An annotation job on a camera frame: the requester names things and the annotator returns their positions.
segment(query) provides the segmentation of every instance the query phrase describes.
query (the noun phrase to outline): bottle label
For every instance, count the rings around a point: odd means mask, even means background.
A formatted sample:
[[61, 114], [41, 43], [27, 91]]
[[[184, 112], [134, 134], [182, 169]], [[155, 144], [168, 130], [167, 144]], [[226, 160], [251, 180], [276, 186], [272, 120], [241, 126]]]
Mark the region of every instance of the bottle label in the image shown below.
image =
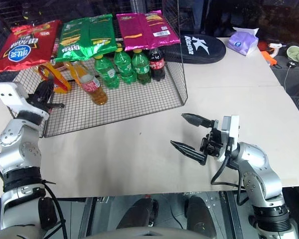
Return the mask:
[[149, 62], [149, 66], [150, 66], [153, 70], [161, 69], [161, 68], [164, 67], [164, 65], [165, 65], [164, 58], [162, 58], [162, 59], [159, 60], [159, 61], [150, 61], [150, 62]]
[[109, 71], [108, 71], [108, 76], [109, 76], [110, 78], [113, 78], [113, 77], [115, 76], [115, 70], [114, 70], [114, 69], [109, 70]]
[[126, 73], [126, 72], [130, 72], [131, 71], [132, 66], [131, 66], [131, 64], [128, 64], [126, 66], [117, 66], [117, 68], [118, 68], [119, 72]]
[[83, 90], [87, 92], [94, 92], [97, 91], [97, 89], [100, 87], [100, 82], [98, 79], [96, 79], [96, 77], [94, 77], [92, 81], [88, 83], [83, 83], [81, 84], [81, 86]]
[[146, 74], [150, 70], [150, 65], [145, 67], [135, 67], [134, 69], [138, 74]]

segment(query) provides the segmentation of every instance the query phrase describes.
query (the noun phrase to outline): bottle cap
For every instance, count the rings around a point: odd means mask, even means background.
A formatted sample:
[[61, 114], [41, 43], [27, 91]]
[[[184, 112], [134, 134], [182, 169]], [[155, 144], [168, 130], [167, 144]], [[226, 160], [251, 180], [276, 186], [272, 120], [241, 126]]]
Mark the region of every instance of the bottle cap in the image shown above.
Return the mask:
[[98, 56], [95, 56], [94, 58], [95, 59], [101, 59], [103, 57], [103, 55], [98, 55]]
[[116, 45], [117, 45], [118, 49], [115, 52], [123, 51], [122, 45], [120, 43], [117, 43]]
[[140, 53], [140, 52], [142, 52], [142, 49], [134, 49], [133, 52], [134, 53]]

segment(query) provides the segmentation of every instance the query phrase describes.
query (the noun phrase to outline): chip bag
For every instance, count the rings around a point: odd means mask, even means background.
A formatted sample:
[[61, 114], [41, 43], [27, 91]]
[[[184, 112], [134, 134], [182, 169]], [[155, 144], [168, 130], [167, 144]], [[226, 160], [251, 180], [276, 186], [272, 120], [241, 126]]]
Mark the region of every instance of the chip bag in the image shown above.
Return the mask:
[[64, 24], [55, 60], [88, 60], [116, 49], [112, 15], [86, 17]]
[[0, 52], [0, 72], [19, 71], [50, 61], [60, 20], [12, 29]]
[[149, 13], [124, 13], [116, 15], [119, 21], [125, 50], [153, 49], [180, 43], [161, 11]]

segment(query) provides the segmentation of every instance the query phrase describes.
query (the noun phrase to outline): cola bottle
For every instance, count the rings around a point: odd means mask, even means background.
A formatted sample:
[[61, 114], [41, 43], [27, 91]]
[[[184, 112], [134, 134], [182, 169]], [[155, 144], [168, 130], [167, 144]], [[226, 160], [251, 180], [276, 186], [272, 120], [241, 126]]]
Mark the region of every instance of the cola bottle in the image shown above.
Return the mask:
[[163, 53], [158, 48], [149, 50], [149, 66], [154, 80], [160, 81], [165, 78], [164, 65]]

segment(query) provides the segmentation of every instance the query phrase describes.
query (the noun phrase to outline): wire mesh basket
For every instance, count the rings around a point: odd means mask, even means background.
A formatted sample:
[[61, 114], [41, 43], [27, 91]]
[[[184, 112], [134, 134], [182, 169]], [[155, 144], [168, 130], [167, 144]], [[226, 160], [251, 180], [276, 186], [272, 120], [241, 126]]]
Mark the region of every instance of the wire mesh basket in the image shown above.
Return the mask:
[[[36, 2], [41, 6], [46, 6], [49, 3], [47, 0]], [[53, 2], [55, 5], [49, 9], [40, 8], [46, 20], [61, 19], [63, 22], [67, 22], [74, 18], [109, 12], [115, 16], [117, 13], [122, 12], [148, 12], [161, 9], [170, 26], [179, 35], [177, 0], [121, 0], [113, 1], [113, 5], [109, 4], [112, 1], [106, 1], [106, 5], [99, 4], [105, 1], [87, 1], [92, 12], [86, 12], [83, 16], [76, 16], [75, 14], [69, 16], [69, 12], [79, 12], [77, 5], [79, 1], [77, 0], [59, 1], [61, 3]], [[7, 7], [6, 3], [7, 1], [0, 3], [0, 17], [4, 24], [9, 27], [26, 24], [20, 7]], [[121, 38], [115, 17], [113, 24], [116, 37]], [[121, 81], [119, 88], [115, 90], [107, 89], [100, 80], [102, 88], [108, 95], [107, 103], [102, 106], [98, 106], [91, 101], [89, 95], [73, 81], [68, 70], [62, 71], [62, 75], [70, 82], [72, 89], [66, 94], [52, 95], [51, 103], [63, 103], [65, 108], [52, 110], [48, 121], [43, 122], [41, 125], [40, 135], [51, 137], [183, 106], [187, 100], [183, 63], [178, 63], [176, 60], [174, 62], [173, 58], [175, 57], [172, 53], [181, 53], [181, 47], [180, 44], [175, 44], [165, 48], [167, 48], [166, 54], [168, 54], [165, 55], [165, 58], [169, 61], [166, 61], [165, 64], [165, 78], [163, 80], [160, 82], [152, 80], [151, 83], [146, 85], [137, 82], [127, 85]], [[94, 69], [93, 59], [85, 61], [83, 64], [95, 76], [99, 77]], [[0, 82], [10, 81], [12, 78], [21, 82], [28, 93], [33, 93], [41, 81], [41, 77], [32, 69], [22, 70], [17, 73], [17, 76], [11, 74], [16, 73], [0, 74]]]

